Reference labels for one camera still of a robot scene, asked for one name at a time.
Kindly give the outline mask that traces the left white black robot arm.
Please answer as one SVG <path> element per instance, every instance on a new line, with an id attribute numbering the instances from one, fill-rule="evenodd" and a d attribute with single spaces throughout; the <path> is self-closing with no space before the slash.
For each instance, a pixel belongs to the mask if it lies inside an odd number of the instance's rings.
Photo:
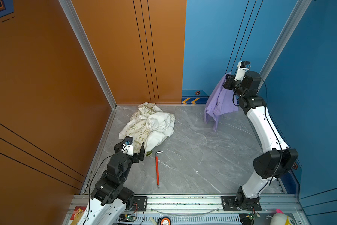
<path id="1" fill-rule="evenodd" d="M 141 145 L 139 153 L 130 155 L 127 143 L 123 142 L 122 149 L 109 157 L 107 170 L 89 191 L 89 202 L 79 225 L 113 225 L 124 211 L 132 208 L 135 193 L 124 183 L 132 165 L 144 160 L 145 148 Z"/>

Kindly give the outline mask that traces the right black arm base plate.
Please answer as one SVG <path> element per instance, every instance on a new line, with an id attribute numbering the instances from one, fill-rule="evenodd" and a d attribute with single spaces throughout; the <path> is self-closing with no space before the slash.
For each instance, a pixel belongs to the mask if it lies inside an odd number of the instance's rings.
<path id="1" fill-rule="evenodd" d="M 255 211 L 260 212 L 262 211 L 261 204 L 259 202 L 260 198 L 246 198 L 243 197 L 242 199 L 237 199 L 236 196 L 222 196 L 222 207 L 224 211 L 227 212 L 238 212 L 238 211 Z"/>

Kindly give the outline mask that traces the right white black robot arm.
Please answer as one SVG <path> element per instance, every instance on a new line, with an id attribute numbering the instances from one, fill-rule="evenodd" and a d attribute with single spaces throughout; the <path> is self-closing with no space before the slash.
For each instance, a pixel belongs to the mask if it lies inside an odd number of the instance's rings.
<path id="1" fill-rule="evenodd" d="M 259 73 L 247 71 L 243 76 L 226 74 L 223 85 L 238 97 L 238 105 L 248 118 L 263 152 L 253 161 L 253 174 L 237 191 L 235 203 L 241 211 L 257 210 L 262 191 L 285 175 L 299 156 L 297 150 L 282 139 L 269 115 L 268 104 L 258 95 L 260 82 Z"/>

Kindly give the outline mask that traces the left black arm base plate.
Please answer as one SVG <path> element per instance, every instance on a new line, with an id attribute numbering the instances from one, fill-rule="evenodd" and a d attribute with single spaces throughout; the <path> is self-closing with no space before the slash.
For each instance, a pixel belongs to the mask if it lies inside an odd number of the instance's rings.
<path id="1" fill-rule="evenodd" d="M 126 211 L 132 212 L 138 210 L 139 212 L 146 212 L 147 201 L 147 196 L 134 196 L 126 203 Z"/>

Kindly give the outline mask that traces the purple cloth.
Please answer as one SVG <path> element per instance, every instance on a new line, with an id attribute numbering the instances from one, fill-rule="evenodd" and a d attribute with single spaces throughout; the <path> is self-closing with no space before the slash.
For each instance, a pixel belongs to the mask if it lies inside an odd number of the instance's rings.
<path id="1" fill-rule="evenodd" d="M 227 80 L 226 75 L 231 75 L 231 73 L 227 73 L 221 78 L 211 93 L 204 110 L 204 122 L 207 124 L 213 119 L 214 132 L 217 131 L 221 115 L 238 111 L 237 101 L 234 100 L 234 92 L 225 89 L 223 86 Z"/>

